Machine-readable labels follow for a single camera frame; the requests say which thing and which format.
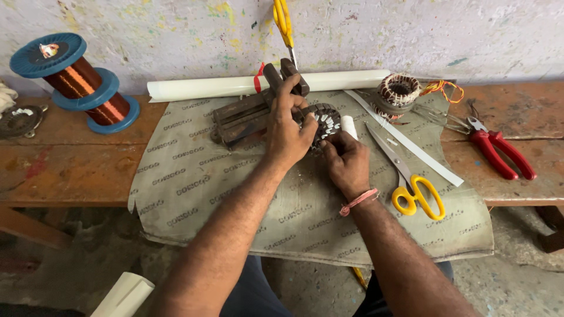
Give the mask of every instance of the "scissors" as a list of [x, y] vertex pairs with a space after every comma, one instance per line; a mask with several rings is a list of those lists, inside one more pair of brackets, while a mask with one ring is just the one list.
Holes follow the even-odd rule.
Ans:
[[[394, 150], [392, 150], [386, 144], [386, 142], [384, 140], [382, 140], [382, 138], [380, 138], [378, 136], [378, 134], [376, 134], [376, 131], [374, 131], [374, 129], [371, 126], [369, 126], [368, 123], [365, 123], [365, 124], [366, 124], [366, 128], [368, 128], [368, 132], [370, 132], [370, 135], [372, 136], [374, 141], [376, 141], [376, 143], [378, 143], [378, 146], [380, 146], [380, 148], [388, 156], [390, 161], [392, 163], [394, 163], [394, 166], [395, 166], [396, 170], [398, 171], [398, 175], [399, 175], [399, 184], [398, 185], [399, 186], [398, 186], [398, 188], [395, 189], [395, 191], [391, 195], [391, 203], [394, 205], [394, 207], [404, 215], [414, 215], [415, 211], [417, 211], [417, 206], [415, 205], [415, 201], [418, 200], [419, 204], [421, 204], [421, 207], [423, 208], [423, 211], [427, 214], [427, 216], [429, 216], [429, 218], [431, 218], [435, 221], [443, 219], [444, 218], [443, 201], [440, 199], [439, 193], [437, 193], [437, 190], [435, 189], [433, 184], [431, 184], [431, 182], [429, 182], [424, 177], [421, 177], [421, 176], [416, 175], [416, 174], [411, 174], [411, 172], [409, 171], [409, 168], [402, 161], [402, 159], [399, 157], [399, 155], [397, 155], [394, 152]], [[425, 187], [427, 187], [427, 189], [429, 189], [429, 191], [431, 192], [431, 194], [435, 198], [437, 205], [439, 206], [439, 212], [440, 212], [439, 215], [436, 215], [436, 214], [433, 213], [433, 211], [431, 210], [431, 207], [429, 206], [429, 204], [427, 203], [427, 201], [423, 197], [423, 194], [419, 190], [419, 187], [417, 186], [417, 182], [423, 183], [425, 185]], [[406, 186], [408, 186], [411, 189], [411, 191], [413, 193], [415, 193], [415, 195], [412, 196], [409, 193], [409, 191], [406, 189]], [[398, 199], [400, 197], [403, 197], [403, 198], [405, 198], [405, 200], [407, 200], [407, 203], [408, 203], [407, 208], [403, 208], [399, 205]]]
[[292, 23], [290, 22], [290, 13], [288, 12], [288, 6], [286, 5], [286, 0], [274, 0], [274, 7], [272, 8], [274, 12], [274, 23], [280, 30], [284, 44], [290, 52], [290, 59], [296, 70], [298, 69], [298, 63], [296, 62], [296, 55], [294, 54], [294, 39], [292, 38]]

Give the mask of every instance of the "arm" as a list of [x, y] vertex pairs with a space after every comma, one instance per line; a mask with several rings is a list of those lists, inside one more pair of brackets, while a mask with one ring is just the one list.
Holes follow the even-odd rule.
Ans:
[[[370, 189], [370, 150], [350, 134], [321, 142], [329, 176], [348, 201]], [[363, 200], [351, 209], [380, 288], [396, 316], [477, 316], [472, 305], [413, 241], [378, 200]]]
[[290, 94], [299, 78], [289, 77], [277, 92], [263, 159], [181, 252], [155, 299], [154, 316], [219, 315], [280, 181], [313, 141], [314, 115], [306, 117], [302, 129], [292, 119], [295, 106], [307, 107], [303, 97]]

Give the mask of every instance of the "wall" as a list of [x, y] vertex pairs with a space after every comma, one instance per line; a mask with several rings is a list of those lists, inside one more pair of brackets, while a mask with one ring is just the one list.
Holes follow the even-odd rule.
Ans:
[[[564, 76], [561, 0], [287, 0], [301, 72], [387, 68], [462, 83]], [[120, 91], [146, 82], [248, 76], [287, 57], [268, 0], [0, 0], [0, 76], [10, 56], [45, 34], [76, 32], [86, 59], [115, 72]]]

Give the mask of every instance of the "floor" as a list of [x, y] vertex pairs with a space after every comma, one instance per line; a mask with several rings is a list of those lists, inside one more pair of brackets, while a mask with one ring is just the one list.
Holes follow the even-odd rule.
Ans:
[[[29, 210], [41, 216], [42, 210]], [[564, 315], [564, 253], [538, 250], [536, 234], [550, 234], [532, 208], [495, 208], [494, 256], [453, 261], [455, 284], [484, 316]], [[0, 256], [40, 259], [33, 274], [0, 274], [0, 302], [75, 309], [90, 315], [122, 272], [157, 285], [179, 248], [145, 240], [137, 219], [123, 209], [70, 213], [74, 234], [65, 251], [0, 236]], [[364, 293], [350, 268], [263, 258], [274, 292], [295, 316], [350, 316]], [[147, 316], [150, 296], [135, 316]]]

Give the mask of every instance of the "workshop table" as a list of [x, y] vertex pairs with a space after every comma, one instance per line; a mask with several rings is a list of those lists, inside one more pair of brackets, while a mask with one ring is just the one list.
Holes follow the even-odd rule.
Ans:
[[[467, 135], [444, 129], [441, 144], [454, 172], [488, 206], [564, 205], [564, 82], [464, 90], [465, 99], [452, 104], [449, 113], [462, 118], [470, 115], [466, 100], [475, 98], [484, 125], [502, 131], [538, 177], [533, 181], [502, 178]], [[127, 206], [141, 156], [168, 105], [148, 103], [146, 95], [135, 98], [141, 107], [139, 118], [111, 135], [93, 133], [83, 112], [62, 110], [49, 98], [19, 98], [18, 105], [47, 103], [50, 107], [34, 138], [0, 140], [0, 230], [63, 248], [70, 236], [11, 207]]]

